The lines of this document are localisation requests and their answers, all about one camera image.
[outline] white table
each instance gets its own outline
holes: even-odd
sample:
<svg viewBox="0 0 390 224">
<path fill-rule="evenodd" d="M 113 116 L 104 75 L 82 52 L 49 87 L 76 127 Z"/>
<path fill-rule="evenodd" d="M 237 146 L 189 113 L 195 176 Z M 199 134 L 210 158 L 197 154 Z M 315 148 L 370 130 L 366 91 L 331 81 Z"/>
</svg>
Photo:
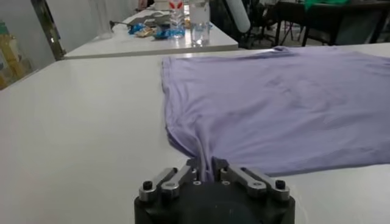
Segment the white table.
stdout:
<svg viewBox="0 0 390 224">
<path fill-rule="evenodd" d="M 168 12 L 143 10 L 133 15 L 124 23 L 131 22 L 135 18 L 144 17 L 153 13 Z M 136 55 L 181 54 L 193 52 L 234 51 L 238 49 L 238 43 L 222 32 L 218 27 L 210 29 L 210 44 L 204 47 L 192 47 L 191 32 L 186 29 L 185 36 L 179 40 L 155 40 L 154 37 L 137 38 L 127 33 L 126 25 L 118 24 L 114 28 L 113 38 L 99 40 L 95 38 L 67 53 L 66 59 L 72 58 L 101 58 L 122 57 Z"/>
<path fill-rule="evenodd" d="M 390 44 L 345 48 L 390 57 Z M 58 61 L 0 92 L 0 223 L 133 223 L 140 184 L 186 161 L 166 138 L 161 58 Z M 297 224 L 390 220 L 390 165 L 281 179 Z"/>
</svg>

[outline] green cloth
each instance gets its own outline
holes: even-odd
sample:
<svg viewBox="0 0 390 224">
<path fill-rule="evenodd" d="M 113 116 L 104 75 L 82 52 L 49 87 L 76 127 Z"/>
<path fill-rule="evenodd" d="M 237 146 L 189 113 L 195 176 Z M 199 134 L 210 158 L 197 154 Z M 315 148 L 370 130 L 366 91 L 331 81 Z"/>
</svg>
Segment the green cloth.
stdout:
<svg viewBox="0 0 390 224">
<path fill-rule="evenodd" d="M 348 0 L 306 0 L 305 9 L 308 10 L 313 4 L 325 3 L 325 4 L 345 4 Z"/>
</svg>

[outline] screw head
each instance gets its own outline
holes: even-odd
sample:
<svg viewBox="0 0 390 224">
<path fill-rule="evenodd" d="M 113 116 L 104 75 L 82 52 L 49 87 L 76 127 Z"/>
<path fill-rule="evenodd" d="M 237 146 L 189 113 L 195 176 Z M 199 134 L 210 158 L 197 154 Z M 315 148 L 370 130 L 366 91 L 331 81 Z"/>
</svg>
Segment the screw head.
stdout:
<svg viewBox="0 0 390 224">
<path fill-rule="evenodd" d="M 142 188 L 143 188 L 145 191 L 151 190 L 151 189 L 153 188 L 153 182 L 151 182 L 150 180 L 145 181 L 145 182 L 142 184 Z"/>
<path fill-rule="evenodd" d="M 276 180 L 275 187 L 276 187 L 276 189 L 284 190 L 284 189 L 286 189 L 286 182 L 283 180 Z"/>
</svg>

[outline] plastic bottle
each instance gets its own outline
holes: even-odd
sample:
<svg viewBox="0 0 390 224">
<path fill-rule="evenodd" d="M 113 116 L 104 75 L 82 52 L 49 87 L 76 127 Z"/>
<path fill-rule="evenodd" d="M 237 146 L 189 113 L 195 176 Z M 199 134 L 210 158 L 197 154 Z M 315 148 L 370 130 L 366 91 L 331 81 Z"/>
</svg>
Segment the plastic bottle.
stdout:
<svg viewBox="0 0 390 224">
<path fill-rule="evenodd" d="M 1 57 L 7 61 L 8 67 L 16 78 L 21 79 L 24 77 L 26 71 L 20 63 L 22 56 L 16 38 L 12 35 L 0 35 L 0 51 L 2 51 Z"/>
<path fill-rule="evenodd" d="M 185 34 L 183 0 L 169 0 L 169 8 L 171 9 L 171 37 L 182 38 Z"/>
<path fill-rule="evenodd" d="M 209 0 L 190 0 L 191 42 L 193 46 L 207 45 L 210 39 Z"/>
</svg>

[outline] lavender t-shirt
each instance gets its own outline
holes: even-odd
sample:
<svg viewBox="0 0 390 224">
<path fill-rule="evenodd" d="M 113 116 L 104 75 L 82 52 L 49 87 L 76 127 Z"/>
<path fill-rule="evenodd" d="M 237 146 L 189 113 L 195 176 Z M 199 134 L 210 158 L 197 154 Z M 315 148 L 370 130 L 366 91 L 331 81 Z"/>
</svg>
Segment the lavender t-shirt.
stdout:
<svg viewBox="0 0 390 224">
<path fill-rule="evenodd" d="M 390 162 L 390 58 L 335 47 L 163 60 L 178 149 L 269 175 Z"/>
</svg>

